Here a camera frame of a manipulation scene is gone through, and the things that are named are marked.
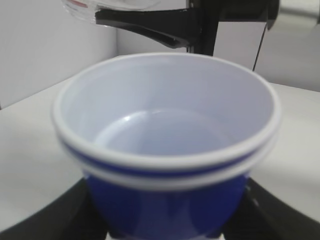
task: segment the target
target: stacked cups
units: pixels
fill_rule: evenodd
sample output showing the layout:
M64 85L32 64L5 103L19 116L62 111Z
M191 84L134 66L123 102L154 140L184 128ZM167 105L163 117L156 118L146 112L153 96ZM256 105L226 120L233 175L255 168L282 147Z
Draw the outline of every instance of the stacked cups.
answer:
M76 75L53 121L114 236L190 240L219 232L235 211L275 144L281 105L237 64L151 53Z

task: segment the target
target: metal surface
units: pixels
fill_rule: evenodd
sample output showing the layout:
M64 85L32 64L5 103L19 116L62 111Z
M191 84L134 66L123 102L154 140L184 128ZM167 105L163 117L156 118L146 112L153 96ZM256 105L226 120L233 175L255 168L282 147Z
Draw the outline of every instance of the metal surface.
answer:
M272 31L304 35L319 22L320 0L280 0Z

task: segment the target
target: blue cup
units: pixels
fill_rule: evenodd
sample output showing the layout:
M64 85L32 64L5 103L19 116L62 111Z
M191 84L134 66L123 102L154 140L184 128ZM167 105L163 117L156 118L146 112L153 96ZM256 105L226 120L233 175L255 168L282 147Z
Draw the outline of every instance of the blue cup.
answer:
M76 75L53 122L116 238L191 240L219 233L235 211L275 144L281 105L240 65L149 53Z

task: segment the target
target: coffee maker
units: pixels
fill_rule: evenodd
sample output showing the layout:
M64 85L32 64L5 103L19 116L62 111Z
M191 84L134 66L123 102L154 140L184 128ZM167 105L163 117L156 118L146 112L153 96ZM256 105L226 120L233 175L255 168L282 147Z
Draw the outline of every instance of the coffee maker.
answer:
M187 0L186 8L148 11L157 0L62 0L93 24L134 32L168 48L212 56L219 22L264 22L265 30L308 34L320 19L319 0Z
M320 19L319 0L187 0L184 9L158 11L148 10L157 4L156 0L132 4L120 0L123 4L110 0L63 2L72 15L93 24L131 31L168 48L186 48L189 53L208 56L214 54L220 22L262 22L264 31L287 32L295 38L308 34ZM304 231L289 230L294 224ZM227 240L319 239L318 229L316 222L250 180L224 233Z

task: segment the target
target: white wall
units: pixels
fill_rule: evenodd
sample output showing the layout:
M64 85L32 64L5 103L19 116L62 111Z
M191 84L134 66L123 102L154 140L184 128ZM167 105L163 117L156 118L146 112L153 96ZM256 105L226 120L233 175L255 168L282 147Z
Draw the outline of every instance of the white wall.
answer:
M273 83L320 92L320 27L301 37L267 32L256 71Z
M115 29L71 17L60 0L3 0L0 31L2 108L117 54Z

